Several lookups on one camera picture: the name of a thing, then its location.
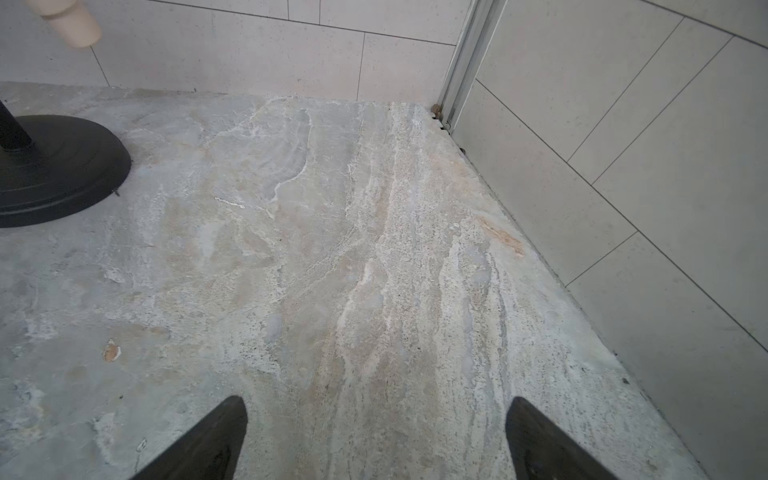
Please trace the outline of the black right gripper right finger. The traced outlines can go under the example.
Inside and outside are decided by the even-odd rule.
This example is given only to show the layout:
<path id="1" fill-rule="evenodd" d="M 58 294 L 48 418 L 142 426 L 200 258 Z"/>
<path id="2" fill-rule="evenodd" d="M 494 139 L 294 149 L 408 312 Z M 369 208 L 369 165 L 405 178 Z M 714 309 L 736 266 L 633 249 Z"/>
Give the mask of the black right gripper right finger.
<path id="1" fill-rule="evenodd" d="M 524 397 L 513 398 L 505 434 L 517 479 L 617 480 Z"/>

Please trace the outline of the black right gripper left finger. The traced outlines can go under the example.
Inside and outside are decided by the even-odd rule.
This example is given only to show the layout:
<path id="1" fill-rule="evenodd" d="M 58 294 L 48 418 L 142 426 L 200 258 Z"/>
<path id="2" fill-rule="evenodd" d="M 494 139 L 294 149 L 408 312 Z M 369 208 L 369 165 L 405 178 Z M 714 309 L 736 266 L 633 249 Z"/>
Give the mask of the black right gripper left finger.
<path id="1" fill-rule="evenodd" d="M 229 396 L 133 479 L 232 479 L 247 424 L 243 398 Z"/>

